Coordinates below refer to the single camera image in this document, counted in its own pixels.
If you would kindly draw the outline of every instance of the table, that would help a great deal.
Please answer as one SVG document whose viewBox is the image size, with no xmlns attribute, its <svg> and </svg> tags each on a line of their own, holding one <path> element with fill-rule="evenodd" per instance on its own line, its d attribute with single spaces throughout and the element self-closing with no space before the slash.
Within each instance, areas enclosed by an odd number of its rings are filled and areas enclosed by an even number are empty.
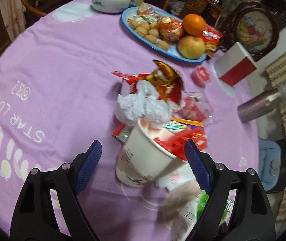
<svg viewBox="0 0 286 241">
<path fill-rule="evenodd" d="M 152 59 L 179 69 L 186 91 L 194 91 L 193 64 L 165 58 L 143 46 L 120 25 L 119 14 L 88 10 L 91 0 L 65 5 L 22 33 L 0 58 L 0 227 L 9 233 L 14 206 L 29 171 L 53 170 L 102 143 L 102 157 L 78 199 L 93 229 L 104 240 L 170 240 L 163 210 L 166 191 L 122 185 L 114 166 L 121 143 L 113 110 L 120 89 L 110 72 L 148 73 Z M 250 98 L 245 81 L 230 97 L 212 76 L 206 93 L 215 122 L 206 127 L 208 153 L 234 170 L 258 168 L 256 123 L 243 125 L 236 107 Z M 57 196 L 53 205 L 67 233 Z"/>
</svg>

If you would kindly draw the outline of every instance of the cardboard box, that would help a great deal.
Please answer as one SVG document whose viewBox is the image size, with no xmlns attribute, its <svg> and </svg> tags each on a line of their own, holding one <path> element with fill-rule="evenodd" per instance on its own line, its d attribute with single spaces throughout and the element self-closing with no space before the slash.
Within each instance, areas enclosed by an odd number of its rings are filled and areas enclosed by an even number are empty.
<svg viewBox="0 0 286 241">
<path fill-rule="evenodd" d="M 256 63 L 248 51 L 237 42 L 215 62 L 214 67 L 220 80 L 234 86 L 256 70 Z"/>
</svg>

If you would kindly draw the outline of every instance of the orange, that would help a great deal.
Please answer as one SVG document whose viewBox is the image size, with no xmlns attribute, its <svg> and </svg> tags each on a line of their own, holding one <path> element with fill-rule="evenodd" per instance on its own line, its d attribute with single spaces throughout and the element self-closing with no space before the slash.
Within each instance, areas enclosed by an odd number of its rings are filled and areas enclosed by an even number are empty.
<svg viewBox="0 0 286 241">
<path fill-rule="evenodd" d="M 200 15 L 188 14 L 183 19 L 183 28 L 188 34 L 198 36 L 205 29 L 205 20 Z"/>
</svg>

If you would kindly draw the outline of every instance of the bottle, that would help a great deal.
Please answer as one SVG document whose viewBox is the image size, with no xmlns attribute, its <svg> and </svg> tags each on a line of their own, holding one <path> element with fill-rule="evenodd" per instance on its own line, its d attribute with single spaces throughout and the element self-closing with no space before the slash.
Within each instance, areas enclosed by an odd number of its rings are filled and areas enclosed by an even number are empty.
<svg viewBox="0 0 286 241">
<path fill-rule="evenodd" d="M 241 104 L 237 108 L 242 123 L 261 117 L 279 105 L 286 98 L 286 89 L 279 86 L 271 91 L 266 91 L 253 99 Z"/>
</svg>

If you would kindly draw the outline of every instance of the blue seat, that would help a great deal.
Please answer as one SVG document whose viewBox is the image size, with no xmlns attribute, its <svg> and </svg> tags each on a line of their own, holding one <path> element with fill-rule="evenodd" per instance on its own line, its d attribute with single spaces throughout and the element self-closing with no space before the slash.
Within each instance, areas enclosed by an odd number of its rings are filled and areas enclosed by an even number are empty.
<svg viewBox="0 0 286 241">
<path fill-rule="evenodd" d="M 259 138 L 260 161 L 258 175 L 265 191 L 272 189 L 279 180 L 281 148 L 274 141 Z"/>
</svg>

